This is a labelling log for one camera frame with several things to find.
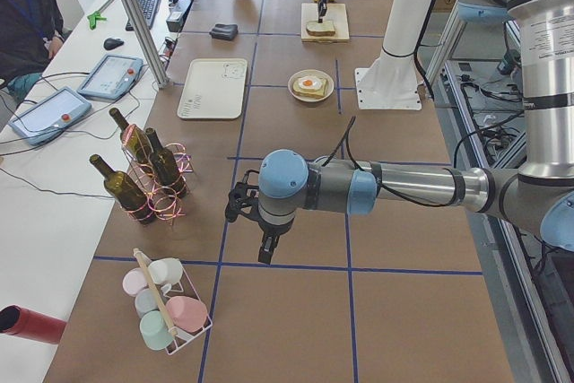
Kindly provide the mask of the aluminium frame post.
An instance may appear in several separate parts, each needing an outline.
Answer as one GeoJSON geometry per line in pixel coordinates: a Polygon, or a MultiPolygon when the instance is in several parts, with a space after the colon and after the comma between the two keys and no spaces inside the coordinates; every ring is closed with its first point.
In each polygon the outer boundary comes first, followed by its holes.
{"type": "Polygon", "coordinates": [[[165,71],[164,65],[161,62],[160,55],[156,50],[155,43],[152,38],[152,34],[144,15],[141,11],[138,0],[121,0],[124,6],[128,20],[132,24],[135,32],[135,36],[139,42],[140,48],[143,51],[147,65],[152,71],[155,82],[159,89],[165,88],[170,82],[169,77],[165,71]]]}

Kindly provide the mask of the dark wine bottle lower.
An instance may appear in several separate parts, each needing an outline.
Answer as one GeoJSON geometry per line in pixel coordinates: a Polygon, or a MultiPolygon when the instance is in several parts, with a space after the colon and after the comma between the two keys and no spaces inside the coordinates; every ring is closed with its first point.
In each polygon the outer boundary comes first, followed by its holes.
{"type": "Polygon", "coordinates": [[[187,194],[186,181],[178,168],[173,152],[161,144],[154,128],[147,127],[144,132],[152,146],[149,161],[160,184],[171,188],[177,197],[185,196],[187,194]]]}

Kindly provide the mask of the seated person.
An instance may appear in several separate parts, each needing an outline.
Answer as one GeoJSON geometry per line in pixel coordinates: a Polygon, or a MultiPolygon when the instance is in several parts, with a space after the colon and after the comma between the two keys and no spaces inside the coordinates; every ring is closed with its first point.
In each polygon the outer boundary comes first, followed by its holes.
{"type": "Polygon", "coordinates": [[[57,0],[1,0],[1,79],[26,93],[64,45],[57,0]]]}

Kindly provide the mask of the red cylinder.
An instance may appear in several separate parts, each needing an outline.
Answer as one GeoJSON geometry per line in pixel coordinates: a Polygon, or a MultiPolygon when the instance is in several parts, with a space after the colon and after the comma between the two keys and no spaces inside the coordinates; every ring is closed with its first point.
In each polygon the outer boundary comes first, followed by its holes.
{"type": "Polygon", "coordinates": [[[66,322],[16,305],[1,310],[1,333],[47,344],[58,344],[66,322]]]}

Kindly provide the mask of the dark wine bottle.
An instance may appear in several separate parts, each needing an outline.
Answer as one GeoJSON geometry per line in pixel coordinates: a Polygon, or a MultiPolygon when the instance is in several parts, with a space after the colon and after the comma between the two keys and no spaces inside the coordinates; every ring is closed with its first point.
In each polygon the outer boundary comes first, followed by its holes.
{"type": "Polygon", "coordinates": [[[178,168],[173,152],[161,144],[154,128],[147,127],[144,132],[152,146],[149,161],[160,184],[171,188],[177,197],[185,196],[187,194],[186,181],[178,168]]]}
{"type": "Polygon", "coordinates": [[[103,176],[104,188],[133,219],[141,224],[156,220],[147,195],[126,172],[113,170],[98,154],[93,154],[89,161],[103,176]]]}

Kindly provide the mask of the bread slice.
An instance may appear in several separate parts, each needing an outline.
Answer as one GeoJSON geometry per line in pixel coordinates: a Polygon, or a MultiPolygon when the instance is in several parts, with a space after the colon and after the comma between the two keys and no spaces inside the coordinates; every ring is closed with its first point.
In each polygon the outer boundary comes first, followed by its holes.
{"type": "Polygon", "coordinates": [[[323,81],[323,85],[322,87],[317,90],[317,91],[309,91],[306,89],[301,89],[298,85],[297,85],[297,80],[300,78],[296,78],[295,81],[292,84],[292,89],[293,92],[295,94],[297,94],[298,96],[303,96],[303,97],[310,97],[310,98],[314,98],[314,99],[318,99],[318,98],[322,98],[325,96],[326,94],[326,86],[327,86],[327,80],[325,78],[316,76],[318,78],[321,78],[323,81]]]}
{"type": "Polygon", "coordinates": [[[305,30],[309,36],[313,37],[331,37],[336,34],[334,22],[331,20],[309,21],[306,23],[305,30]]]}

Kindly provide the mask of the grey cup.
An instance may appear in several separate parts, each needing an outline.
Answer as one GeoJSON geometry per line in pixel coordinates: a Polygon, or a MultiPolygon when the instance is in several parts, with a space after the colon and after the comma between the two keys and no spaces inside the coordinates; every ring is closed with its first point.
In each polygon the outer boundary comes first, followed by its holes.
{"type": "Polygon", "coordinates": [[[139,318],[142,318],[145,314],[158,309],[159,307],[149,288],[144,288],[136,294],[135,311],[139,318]]]}

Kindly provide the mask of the mint green cup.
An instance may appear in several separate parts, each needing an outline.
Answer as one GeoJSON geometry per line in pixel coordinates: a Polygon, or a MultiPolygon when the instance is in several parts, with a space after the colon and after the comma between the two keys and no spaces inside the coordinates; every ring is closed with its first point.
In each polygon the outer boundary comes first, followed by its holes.
{"type": "Polygon", "coordinates": [[[158,310],[149,311],[142,316],[139,330],[144,343],[153,351],[166,349],[174,341],[158,310]]]}

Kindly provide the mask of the near teach pendant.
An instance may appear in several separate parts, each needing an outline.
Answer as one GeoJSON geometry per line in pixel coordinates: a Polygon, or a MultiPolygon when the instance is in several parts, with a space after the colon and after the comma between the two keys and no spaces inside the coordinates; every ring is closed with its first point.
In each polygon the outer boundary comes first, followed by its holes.
{"type": "Polygon", "coordinates": [[[48,142],[78,122],[91,109],[91,103],[69,87],[64,87],[8,122],[10,128],[30,145],[48,142]]]}

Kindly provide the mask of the white round plate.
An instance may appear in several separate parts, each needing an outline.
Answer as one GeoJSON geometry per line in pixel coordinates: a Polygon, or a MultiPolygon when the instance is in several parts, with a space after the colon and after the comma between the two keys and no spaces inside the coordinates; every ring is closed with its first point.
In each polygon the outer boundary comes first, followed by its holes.
{"type": "Polygon", "coordinates": [[[330,75],[316,69],[296,72],[288,81],[288,90],[298,100],[316,103],[327,99],[335,89],[330,75]]]}

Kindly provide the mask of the grey folded cloth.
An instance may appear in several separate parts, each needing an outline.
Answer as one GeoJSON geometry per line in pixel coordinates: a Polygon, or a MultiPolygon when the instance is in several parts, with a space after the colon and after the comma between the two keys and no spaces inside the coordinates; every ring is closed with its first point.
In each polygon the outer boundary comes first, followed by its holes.
{"type": "Polygon", "coordinates": [[[227,41],[234,40],[238,33],[239,27],[237,24],[223,23],[216,23],[209,31],[209,34],[213,39],[221,39],[227,41]]]}

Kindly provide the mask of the white cup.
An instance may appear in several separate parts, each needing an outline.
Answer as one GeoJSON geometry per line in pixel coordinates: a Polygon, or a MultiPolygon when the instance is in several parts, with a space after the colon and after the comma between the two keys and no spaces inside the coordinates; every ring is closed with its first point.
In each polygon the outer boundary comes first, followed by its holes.
{"type": "Polygon", "coordinates": [[[183,265],[175,257],[166,257],[152,261],[148,271],[155,284],[177,284],[183,275],[183,265]]]}

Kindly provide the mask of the bamboo cutting board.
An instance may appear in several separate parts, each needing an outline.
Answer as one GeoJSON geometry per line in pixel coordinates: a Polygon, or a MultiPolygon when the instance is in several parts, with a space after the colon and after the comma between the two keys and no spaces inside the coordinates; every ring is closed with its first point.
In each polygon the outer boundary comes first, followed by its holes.
{"type": "Polygon", "coordinates": [[[323,20],[334,22],[336,34],[331,37],[309,36],[305,30],[306,23],[317,21],[317,4],[304,3],[301,5],[301,39],[304,42],[347,42],[350,39],[347,12],[344,4],[330,4],[323,20]]]}

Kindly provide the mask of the fried egg toy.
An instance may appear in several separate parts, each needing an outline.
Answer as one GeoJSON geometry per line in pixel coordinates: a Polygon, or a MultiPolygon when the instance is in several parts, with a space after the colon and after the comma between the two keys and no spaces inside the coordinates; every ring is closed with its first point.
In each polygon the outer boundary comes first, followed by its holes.
{"type": "Polygon", "coordinates": [[[323,81],[321,78],[318,78],[316,76],[304,76],[297,80],[297,85],[301,89],[306,89],[309,91],[317,91],[322,87],[323,81]]]}

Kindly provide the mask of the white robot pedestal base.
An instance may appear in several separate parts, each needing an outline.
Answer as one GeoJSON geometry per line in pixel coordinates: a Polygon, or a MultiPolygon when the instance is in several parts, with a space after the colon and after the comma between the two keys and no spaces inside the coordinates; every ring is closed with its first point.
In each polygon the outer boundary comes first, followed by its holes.
{"type": "Polygon", "coordinates": [[[433,0],[393,0],[379,57],[355,70],[358,107],[419,110],[416,51],[433,0]]]}

